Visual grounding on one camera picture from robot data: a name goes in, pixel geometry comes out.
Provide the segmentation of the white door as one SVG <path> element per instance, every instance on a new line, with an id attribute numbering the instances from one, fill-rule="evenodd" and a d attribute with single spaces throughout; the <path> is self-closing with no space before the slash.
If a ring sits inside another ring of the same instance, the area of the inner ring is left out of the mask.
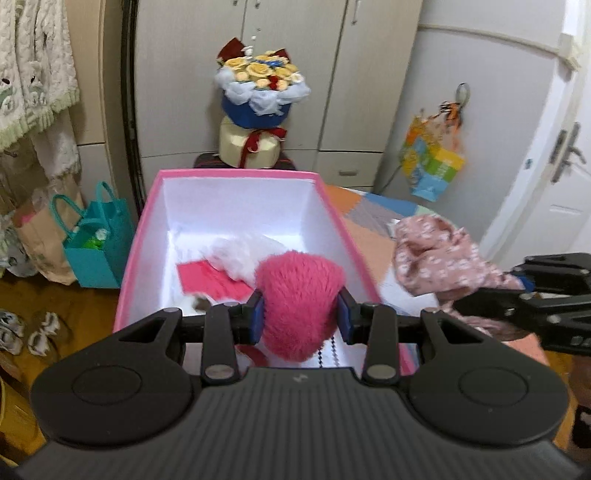
<path id="1" fill-rule="evenodd" d="M 553 81 L 546 105 L 513 186 L 480 242 L 480 250 L 494 263 L 509 267 L 528 255 L 568 253 L 590 234 L 590 3 L 569 1 L 565 26 L 583 37 L 582 68 Z M 581 125 L 576 146 L 583 165 L 572 155 L 556 184 L 556 165 L 549 163 L 558 135 Z"/>

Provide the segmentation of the beige wardrobe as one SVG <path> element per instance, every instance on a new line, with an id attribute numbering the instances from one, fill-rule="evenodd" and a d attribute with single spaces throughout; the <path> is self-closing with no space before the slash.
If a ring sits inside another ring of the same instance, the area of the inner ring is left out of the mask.
<path id="1" fill-rule="evenodd" d="M 71 1 L 82 179 L 142 199 L 157 172 L 221 149 L 221 122 L 286 130 L 329 184 L 370 188 L 418 1 Z"/>

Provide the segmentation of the brown paper bag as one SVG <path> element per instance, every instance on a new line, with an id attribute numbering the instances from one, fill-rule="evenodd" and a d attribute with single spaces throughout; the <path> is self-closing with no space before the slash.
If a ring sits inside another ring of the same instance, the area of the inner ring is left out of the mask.
<path id="1" fill-rule="evenodd" d="M 76 281 L 76 276 L 62 246 L 66 234 L 50 211 L 50 201 L 56 194 L 64 194 L 80 209 L 84 208 L 75 177 L 66 175 L 35 189 L 30 199 L 15 211 L 13 225 L 37 271 L 51 282 L 68 286 Z"/>

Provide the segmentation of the patterned slippers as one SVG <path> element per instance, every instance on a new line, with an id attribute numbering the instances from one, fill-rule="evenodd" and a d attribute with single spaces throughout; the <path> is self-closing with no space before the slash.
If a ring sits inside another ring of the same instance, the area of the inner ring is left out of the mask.
<path id="1" fill-rule="evenodd" d="M 71 329 L 55 312 L 36 312 L 26 322 L 13 312 L 1 311 L 1 350 L 13 356 L 28 353 L 53 364 L 60 359 L 58 347 L 69 343 L 71 338 Z"/>

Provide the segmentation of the white mesh bath sponge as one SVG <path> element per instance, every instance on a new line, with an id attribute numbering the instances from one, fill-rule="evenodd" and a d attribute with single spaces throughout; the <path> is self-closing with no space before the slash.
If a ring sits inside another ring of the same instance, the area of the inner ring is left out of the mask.
<path id="1" fill-rule="evenodd" d="M 230 236 L 197 236 L 178 233 L 174 236 L 176 259 L 180 263 L 206 260 L 232 280 L 242 280 L 250 287 L 256 284 L 256 269 L 287 247 L 262 234 L 242 233 Z"/>

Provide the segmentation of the red envelope card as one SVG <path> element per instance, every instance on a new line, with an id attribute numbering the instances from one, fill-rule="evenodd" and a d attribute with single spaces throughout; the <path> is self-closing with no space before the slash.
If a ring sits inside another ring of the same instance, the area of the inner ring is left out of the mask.
<path id="1" fill-rule="evenodd" d="M 184 295 L 219 302 L 249 299 L 253 288 L 242 280 L 232 280 L 224 271 L 216 270 L 206 260 L 176 265 L 180 289 Z"/>

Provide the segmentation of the colourful patchwork table cloth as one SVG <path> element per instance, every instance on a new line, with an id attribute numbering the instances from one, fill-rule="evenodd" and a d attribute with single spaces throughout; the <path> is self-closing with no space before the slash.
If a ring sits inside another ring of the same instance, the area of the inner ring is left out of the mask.
<path id="1" fill-rule="evenodd" d="M 428 210 L 408 201 L 393 200 L 363 191 L 326 186 L 332 207 L 370 271 L 382 300 L 405 315 L 417 315 L 439 305 L 433 294 L 414 296 L 398 283 L 394 273 L 394 225 L 406 214 Z"/>

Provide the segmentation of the cream gift box red ribbon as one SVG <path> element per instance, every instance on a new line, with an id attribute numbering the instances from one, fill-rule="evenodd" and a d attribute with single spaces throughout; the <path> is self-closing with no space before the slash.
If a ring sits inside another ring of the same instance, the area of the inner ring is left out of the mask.
<path id="1" fill-rule="evenodd" d="M 221 157 L 240 159 L 245 162 L 249 153 L 278 154 L 287 130 L 280 127 L 270 129 L 245 129 L 225 116 L 219 129 L 218 154 Z"/>

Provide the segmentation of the white plush toy pink hat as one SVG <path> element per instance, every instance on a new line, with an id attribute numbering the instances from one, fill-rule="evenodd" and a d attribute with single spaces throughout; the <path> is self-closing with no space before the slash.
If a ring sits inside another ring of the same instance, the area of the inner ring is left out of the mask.
<path id="1" fill-rule="evenodd" d="M 290 250 L 263 260 L 252 288 L 263 293 L 266 348 L 283 360 L 310 359 L 337 328 L 337 297 L 345 286 L 342 267 L 322 256 Z"/>

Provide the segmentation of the white printed paper sheet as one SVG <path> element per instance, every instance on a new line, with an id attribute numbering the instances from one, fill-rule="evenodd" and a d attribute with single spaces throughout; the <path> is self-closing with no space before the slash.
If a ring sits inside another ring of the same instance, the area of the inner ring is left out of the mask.
<path id="1" fill-rule="evenodd" d="M 165 292 L 162 294 L 162 300 L 165 305 L 177 307 L 186 316 L 204 315 L 207 309 L 212 305 L 224 302 L 238 302 L 233 300 L 222 300 L 219 302 L 209 301 L 206 298 L 184 295 L 180 289 L 180 282 L 176 270 L 176 265 L 181 264 L 175 255 L 174 236 L 178 233 L 189 234 L 182 230 L 171 231 L 168 234 L 169 249 L 167 251 L 166 281 L 164 282 Z M 271 239 L 283 243 L 287 251 L 297 250 L 304 252 L 307 250 L 304 246 L 304 238 L 299 234 L 288 235 L 266 235 Z M 259 342 L 254 346 L 242 346 L 238 351 L 239 369 L 245 371 L 252 366 L 273 366 L 290 368 L 337 368 L 344 367 L 346 363 L 345 348 L 342 346 L 341 337 L 338 333 L 322 343 L 322 348 L 315 352 L 310 359 L 304 362 L 291 362 L 280 359 L 269 349 L 266 344 Z"/>

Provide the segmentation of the pink floral fabric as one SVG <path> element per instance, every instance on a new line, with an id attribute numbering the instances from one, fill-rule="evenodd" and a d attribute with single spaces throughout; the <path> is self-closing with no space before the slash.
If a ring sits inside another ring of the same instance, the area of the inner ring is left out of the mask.
<path id="1" fill-rule="evenodd" d="M 407 217 L 393 227 L 394 273 L 414 296 L 433 293 L 440 309 L 500 341 L 514 341 L 528 333 L 504 321 L 463 316 L 453 303 L 480 288 L 522 290 L 523 283 L 483 259 L 478 245 L 463 228 L 434 214 Z"/>

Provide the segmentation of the cream green knitted cardigan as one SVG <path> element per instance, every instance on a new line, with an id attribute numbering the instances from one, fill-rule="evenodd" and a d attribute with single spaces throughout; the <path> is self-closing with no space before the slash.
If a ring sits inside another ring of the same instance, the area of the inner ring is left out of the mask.
<path id="1" fill-rule="evenodd" d="M 63 1 L 1 3 L 1 147 L 49 128 L 78 103 Z"/>

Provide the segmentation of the pink cardboard storage box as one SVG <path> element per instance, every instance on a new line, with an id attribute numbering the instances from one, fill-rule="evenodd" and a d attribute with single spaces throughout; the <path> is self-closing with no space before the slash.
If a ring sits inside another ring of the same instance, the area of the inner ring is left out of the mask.
<path id="1" fill-rule="evenodd" d="M 215 247 L 263 251 L 283 247 L 342 267 L 358 301 L 381 299 L 405 314 L 418 303 L 393 271 L 378 276 L 363 258 L 353 226 L 339 213 L 321 178 L 276 170 L 162 170 L 149 191 L 127 261 L 114 328 L 164 307 L 187 308 L 178 266 Z"/>

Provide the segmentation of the yellow flower bouquet blue wrap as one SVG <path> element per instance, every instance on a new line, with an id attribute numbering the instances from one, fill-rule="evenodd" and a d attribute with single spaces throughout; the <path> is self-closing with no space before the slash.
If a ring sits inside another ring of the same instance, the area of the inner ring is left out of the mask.
<path id="1" fill-rule="evenodd" d="M 225 115 L 245 129 L 270 129 L 286 121 L 290 108 L 311 94 L 301 70 L 286 50 L 254 53 L 237 38 L 217 54 L 214 82 Z"/>

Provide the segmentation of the white wall switch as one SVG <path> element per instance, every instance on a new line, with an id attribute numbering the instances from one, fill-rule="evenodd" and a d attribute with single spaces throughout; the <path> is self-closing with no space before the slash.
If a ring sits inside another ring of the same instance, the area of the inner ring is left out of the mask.
<path id="1" fill-rule="evenodd" d="M 582 68 L 582 40 L 581 35 L 572 35 L 565 32 L 562 32 L 559 36 L 557 56 L 572 72 L 578 72 Z"/>

